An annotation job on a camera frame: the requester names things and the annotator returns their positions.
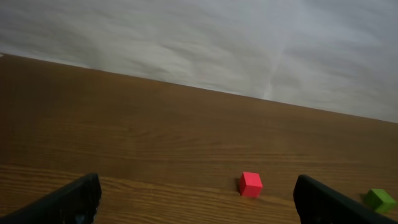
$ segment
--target green block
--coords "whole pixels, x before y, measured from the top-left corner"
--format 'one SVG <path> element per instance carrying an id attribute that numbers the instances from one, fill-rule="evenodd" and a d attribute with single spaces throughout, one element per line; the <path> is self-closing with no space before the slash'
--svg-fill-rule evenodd
<path id="1" fill-rule="evenodd" d="M 383 189 L 371 189 L 366 194 L 364 203 L 378 213 L 386 213 L 397 205 L 397 202 Z"/>

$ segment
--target brown wooden surface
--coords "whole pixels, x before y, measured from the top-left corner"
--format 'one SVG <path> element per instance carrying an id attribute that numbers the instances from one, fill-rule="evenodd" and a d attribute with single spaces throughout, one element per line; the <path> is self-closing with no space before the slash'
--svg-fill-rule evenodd
<path id="1" fill-rule="evenodd" d="M 299 174 L 398 198 L 394 123 L 8 55 L 0 107 L 0 215 L 88 172 L 98 224 L 299 223 Z M 236 191 L 242 171 L 258 199 Z"/>

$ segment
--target cube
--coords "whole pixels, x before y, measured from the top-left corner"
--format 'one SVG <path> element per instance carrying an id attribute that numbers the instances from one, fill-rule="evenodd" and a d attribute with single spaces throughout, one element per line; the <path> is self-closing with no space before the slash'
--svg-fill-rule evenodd
<path id="1" fill-rule="evenodd" d="M 243 172 L 239 181 L 239 191 L 242 196 L 258 197 L 262 190 L 260 175 L 252 172 Z"/>
<path id="2" fill-rule="evenodd" d="M 386 213 L 397 204 L 383 189 L 371 189 L 364 197 L 364 203 L 377 213 Z"/>

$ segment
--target crease in backdrop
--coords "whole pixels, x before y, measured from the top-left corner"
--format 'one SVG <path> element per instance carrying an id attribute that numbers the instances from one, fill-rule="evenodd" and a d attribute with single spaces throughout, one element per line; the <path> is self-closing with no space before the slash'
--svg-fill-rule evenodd
<path id="1" fill-rule="evenodd" d="M 3 0 L 0 52 L 398 122 L 393 0 Z"/>

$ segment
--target red block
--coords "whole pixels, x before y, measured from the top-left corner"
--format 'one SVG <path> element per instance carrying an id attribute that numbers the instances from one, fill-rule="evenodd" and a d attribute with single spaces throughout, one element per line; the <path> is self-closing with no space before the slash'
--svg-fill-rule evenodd
<path id="1" fill-rule="evenodd" d="M 258 197 L 262 189 L 260 175 L 257 173 L 243 172 L 239 181 L 239 190 L 242 196 Z"/>

